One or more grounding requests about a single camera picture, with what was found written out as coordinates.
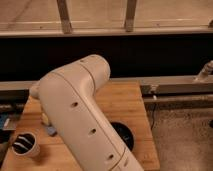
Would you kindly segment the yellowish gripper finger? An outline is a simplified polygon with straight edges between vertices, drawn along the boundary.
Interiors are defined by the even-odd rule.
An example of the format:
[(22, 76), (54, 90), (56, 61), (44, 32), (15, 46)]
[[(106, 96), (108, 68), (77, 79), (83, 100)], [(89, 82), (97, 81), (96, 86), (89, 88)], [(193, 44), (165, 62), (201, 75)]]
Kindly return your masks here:
[(51, 122), (49, 121), (47, 115), (45, 113), (41, 114), (42, 123), (46, 126), (50, 126)]

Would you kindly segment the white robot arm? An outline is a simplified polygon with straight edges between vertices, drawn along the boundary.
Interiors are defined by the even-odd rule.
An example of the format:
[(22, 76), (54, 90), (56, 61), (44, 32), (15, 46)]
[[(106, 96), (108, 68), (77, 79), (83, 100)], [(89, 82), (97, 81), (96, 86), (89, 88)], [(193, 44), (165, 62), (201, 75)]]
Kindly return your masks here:
[(89, 55), (50, 71), (29, 92), (83, 171), (144, 171), (94, 99), (109, 77), (108, 62)]

